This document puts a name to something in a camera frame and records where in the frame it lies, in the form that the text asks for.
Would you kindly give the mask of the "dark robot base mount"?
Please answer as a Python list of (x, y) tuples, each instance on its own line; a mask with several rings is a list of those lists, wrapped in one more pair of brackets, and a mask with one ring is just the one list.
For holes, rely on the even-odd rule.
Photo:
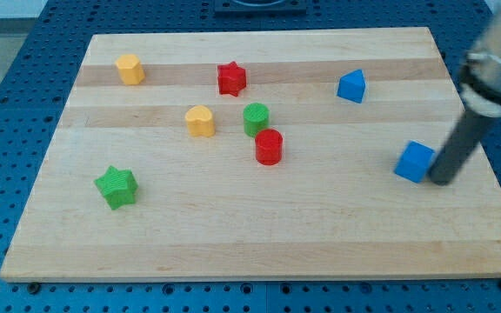
[(305, 13), (307, 0), (214, 0), (215, 16)]

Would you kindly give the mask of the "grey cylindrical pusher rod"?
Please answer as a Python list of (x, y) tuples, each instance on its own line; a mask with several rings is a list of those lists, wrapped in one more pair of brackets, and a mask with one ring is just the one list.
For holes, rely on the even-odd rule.
[(450, 184), (494, 124), (494, 117), (466, 108), (428, 170), (436, 185)]

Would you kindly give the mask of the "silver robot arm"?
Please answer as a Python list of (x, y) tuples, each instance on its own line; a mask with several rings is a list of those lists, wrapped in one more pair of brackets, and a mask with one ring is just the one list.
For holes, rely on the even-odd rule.
[(464, 57), (458, 73), (464, 112), (428, 170), (437, 185), (450, 184), (495, 121), (501, 118), (501, 4)]

